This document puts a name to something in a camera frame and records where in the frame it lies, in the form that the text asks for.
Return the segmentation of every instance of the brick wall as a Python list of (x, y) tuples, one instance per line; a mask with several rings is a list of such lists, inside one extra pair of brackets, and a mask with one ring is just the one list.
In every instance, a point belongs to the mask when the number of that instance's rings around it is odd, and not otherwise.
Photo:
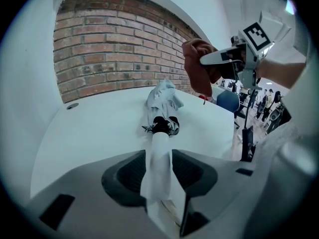
[(198, 38), (148, 0), (65, 0), (54, 31), (54, 69), (63, 101), (154, 86), (168, 78), (194, 94), (181, 45)]

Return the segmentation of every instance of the white cloth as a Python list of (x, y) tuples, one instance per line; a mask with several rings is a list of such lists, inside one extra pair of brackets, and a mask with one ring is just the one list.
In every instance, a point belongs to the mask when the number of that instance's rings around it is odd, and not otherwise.
[(249, 89), (241, 88), (241, 93), (248, 94), (248, 90), (249, 90)]
[(168, 79), (159, 82), (150, 92), (145, 103), (148, 108), (146, 131), (152, 131), (155, 117), (163, 117), (168, 121), (169, 135), (175, 135), (179, 131), (179, 125), (169, 117), (177, 118), (177, 110), (184, 106), (183, 102), (175, 95), (175, 85)]

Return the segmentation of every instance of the white wall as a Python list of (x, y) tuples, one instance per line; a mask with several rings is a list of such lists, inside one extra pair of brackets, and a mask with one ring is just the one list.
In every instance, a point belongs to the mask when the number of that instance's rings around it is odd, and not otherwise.
[(231, 46), (230, 27), (221, 0), (151, 0), (187, 23), (217, 49)]
[(62, 105), (53, 68), (53, 30), (62, 0), (29, 0), (0, 47), (0, 173), (12, 199), (30, 199), (42, 138)]

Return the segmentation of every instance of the brown cloth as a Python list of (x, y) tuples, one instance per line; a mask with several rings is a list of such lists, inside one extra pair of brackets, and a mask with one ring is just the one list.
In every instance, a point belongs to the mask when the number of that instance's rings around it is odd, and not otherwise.
[(185, 71), (187, 72), (191, 87), (198, 93), (207, 97), (212, 96), (211, 83), (221, 77), (215, 65), (202, 65), (199, 59), (217, 49), (201, 39), (193, 39), (182, 44), (185, 57)]

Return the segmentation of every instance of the white table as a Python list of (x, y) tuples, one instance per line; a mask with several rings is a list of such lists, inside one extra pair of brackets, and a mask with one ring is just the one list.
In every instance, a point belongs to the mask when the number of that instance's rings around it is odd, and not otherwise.
[[(150, 147), (144, 132), (148, 94), (153, 87), (120, 90), (65, 104), (44, 135), (35, 160), (31, 197), (80, 165)], [(180, 131), (171, 137), (172, 149), (229, 159), (234, 115), (212, 103), (177, 90), (184, 102), (178, 111)]]

